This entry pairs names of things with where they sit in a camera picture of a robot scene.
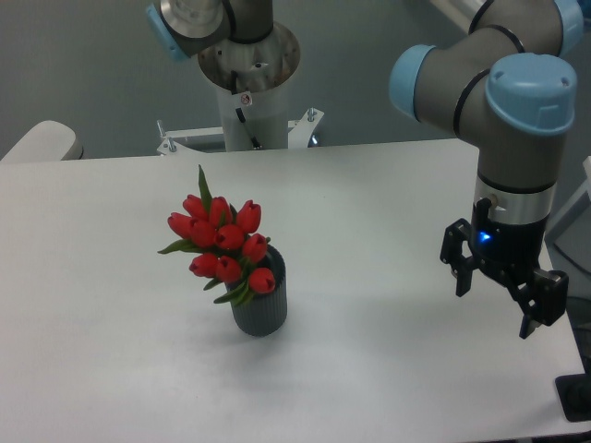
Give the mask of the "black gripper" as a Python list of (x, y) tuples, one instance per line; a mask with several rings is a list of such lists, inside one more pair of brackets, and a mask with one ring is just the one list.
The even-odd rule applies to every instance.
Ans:
[[(566, 310), (568, 274), (539, 268), (547, 219), (528, 224), (477, 223), (476, 215), (470, 222), (460, 219), (445, 229), (440, 250), (440, 261), (451, 267), (456, 279), (456, 296), (470, 291), (475, 269), (509, 290), (523, 312), (523, 340), (539, 326), (553, 325)], [(472, 256), (464, 255), (464, 244)]]

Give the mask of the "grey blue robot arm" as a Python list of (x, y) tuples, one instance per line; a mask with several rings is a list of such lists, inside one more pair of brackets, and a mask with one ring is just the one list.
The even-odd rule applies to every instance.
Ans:
[[(166, 52), (197, 58), (218, 89), (228, 150), (294, 144), (280, 92), (300, 52), (271, 2), (158, 1), (146, 14)], [(458, 295), (475, 270), (505, 287), (523, 311), (522, 338), (565, 311), (567, 275), (538, 257), (574, 120), (577, 77), (564, 56), (589, 26), (586, 1), (487, 1), (464, 39), (413, 46), (390, 74), (396, 109), (478, 149), (472, 217), (447, 228), (440, 258)]]

